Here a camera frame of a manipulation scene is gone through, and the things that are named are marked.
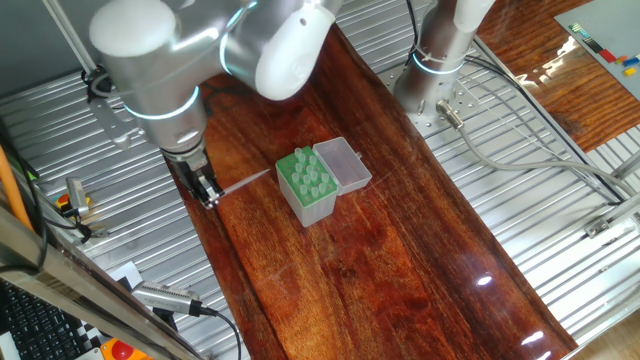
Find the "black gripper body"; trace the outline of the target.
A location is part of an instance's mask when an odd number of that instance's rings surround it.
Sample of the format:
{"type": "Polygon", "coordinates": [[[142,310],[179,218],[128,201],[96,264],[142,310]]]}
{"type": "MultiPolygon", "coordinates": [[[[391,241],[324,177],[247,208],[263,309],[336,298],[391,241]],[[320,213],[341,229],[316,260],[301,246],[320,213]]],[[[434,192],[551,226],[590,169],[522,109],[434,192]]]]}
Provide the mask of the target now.
{"type": "Polygon", "coordinates": [[[167,159],[178,175],[180,181],[191,193],[205,193],[205,185],[200,178],[213,177],[213,169],[202,149],[189,153],[167,153],[167,159]]]}

